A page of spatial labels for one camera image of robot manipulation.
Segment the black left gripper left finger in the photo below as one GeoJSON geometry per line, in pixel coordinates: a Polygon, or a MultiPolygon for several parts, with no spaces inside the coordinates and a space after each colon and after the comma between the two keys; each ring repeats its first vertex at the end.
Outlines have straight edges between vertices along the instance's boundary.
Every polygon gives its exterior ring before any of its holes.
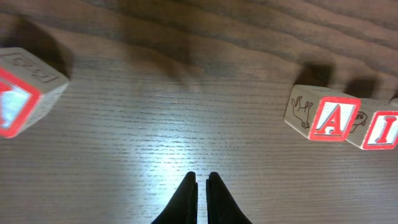
{"type": "Polygon", "coordinates": [[[151,224],[197,224],[198,183],[187,172],[163,211],[151,224]]]}

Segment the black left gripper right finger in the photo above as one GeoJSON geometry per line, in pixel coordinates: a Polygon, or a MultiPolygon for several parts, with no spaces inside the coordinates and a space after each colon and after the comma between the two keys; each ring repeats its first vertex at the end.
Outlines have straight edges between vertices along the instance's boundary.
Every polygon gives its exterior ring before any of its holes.
{"type": "Polygon", "coordinates": [[[206,180],[208,224],[251,224],[217,172],[206,180]]]}

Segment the red A wooden block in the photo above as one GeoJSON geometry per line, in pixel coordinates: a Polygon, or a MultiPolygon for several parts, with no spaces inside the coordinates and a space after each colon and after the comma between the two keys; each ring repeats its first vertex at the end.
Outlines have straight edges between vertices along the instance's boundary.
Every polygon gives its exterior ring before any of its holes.
{"type": "Polygon", "coordinates": [[[284,121],[311,141],[340,142],[347,139],[360,107],[361,100],[346,93],[294,85],[284,121]]]}

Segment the red I wooden block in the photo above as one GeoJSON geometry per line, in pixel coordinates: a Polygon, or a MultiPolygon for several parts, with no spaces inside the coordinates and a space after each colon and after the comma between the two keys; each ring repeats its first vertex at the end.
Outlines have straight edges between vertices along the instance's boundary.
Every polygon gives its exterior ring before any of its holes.
{"type": "Polygon", "coordinates": [[[362,98],[347,141],[362,150],[394,149],[397,146],[397,107],[362,98]]]}

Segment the blue 2 wooden block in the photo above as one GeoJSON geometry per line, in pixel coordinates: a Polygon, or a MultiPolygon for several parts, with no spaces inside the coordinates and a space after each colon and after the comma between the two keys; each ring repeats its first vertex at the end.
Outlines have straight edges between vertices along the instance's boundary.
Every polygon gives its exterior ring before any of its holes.
{"type": "Polygon", "coordinates": [[[391,105],[391,106],[398,107],[398,98],[393,98],[393,99],[390,101],[390,105],[391,105]]]}

